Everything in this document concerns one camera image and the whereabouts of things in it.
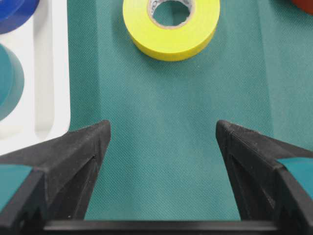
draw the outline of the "green cloth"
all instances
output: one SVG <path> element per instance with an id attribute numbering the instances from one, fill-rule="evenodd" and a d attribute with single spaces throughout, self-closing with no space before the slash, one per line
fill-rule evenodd
<path id="1" fill-rule="evenodd" d="M 302 188 L 313 199 L 313 159 L 287 158 L 278 161 L 288 169 Z"/>
<path id="2" fill-rule="evenodd" d="M 133 45 L 122 0 L 69 0 L 68 23 L 70 128 L 112 124 L 86 219 L 239 219 L 219 119 L 313 149 L 313 16 L 290 2 L 222 0 L 210 45 L 175 63 Z"/>
<path id="3" fill-rule="evenodd" d="M 25 165 L 0 164 L 0 212 L 31 172 Z"/>

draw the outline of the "tape roll core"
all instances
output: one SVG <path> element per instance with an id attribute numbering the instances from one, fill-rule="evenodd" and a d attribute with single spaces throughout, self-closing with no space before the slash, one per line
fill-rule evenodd
<path id="1" fill-rule="evenodd" d="M 201 52 L 214 36 L 220 0 L 178 0 L 190 15 L 177 26 L 163 26 L 153 13 L 168 0 L 124 0 L 123 16 L 134 44 L 148 56 L 162 61 L 180 61 Z"/>

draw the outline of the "teal tape roll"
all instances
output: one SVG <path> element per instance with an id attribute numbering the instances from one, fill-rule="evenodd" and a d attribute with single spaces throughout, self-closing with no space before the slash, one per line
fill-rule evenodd
<path id="1" fill-rule="evenodd" d="M 18 58 L 0 45 L 0 120 L 18 104 L 24 89 L 24 74 Z"/>
<path id="2" fill-rule="evenodd" d="M 313 199 L 313 159 L 287 158 L 278 161 L 288 169 L 302 188 Z"/>

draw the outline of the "electrical tape roll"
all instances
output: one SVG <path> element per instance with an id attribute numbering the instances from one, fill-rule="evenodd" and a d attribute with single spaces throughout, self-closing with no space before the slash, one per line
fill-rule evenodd
<path id="1" fill-rule="evenodd" d="M 292 0 L 292 2 L 305 12 L 313 15 L 313 0 Z"/>
<path id="2" fill-rule="evenodd" d="M 15 54 L 0 44 L 0 121 L 17 106 L 24 89 L 24 72 Z"/>
<path id="3" fill-rule="evenodd" d="M 177 26 L 163 26 L 153 18 L 155 9 L 168 0 L 124 0 L 123 16 L 134 44 L 148 56 L 180 61 L 201 52 L 214 36 L 220 0 L 177 0 L 190 16 Z"/>

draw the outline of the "blue tape roll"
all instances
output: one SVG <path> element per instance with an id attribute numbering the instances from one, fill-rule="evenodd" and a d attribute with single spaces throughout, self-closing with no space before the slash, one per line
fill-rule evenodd
<path id="1" fill-rule="evenodd" d="M 24 89 L 24 73 L 18 58 L 0 45 L 0 120 L 18 104 Z"/>
<path id="2" fill-rule="evenodd" d="M 0 0 L 0 34 L 24 24 L 35 12 L 39 0 Z"/>

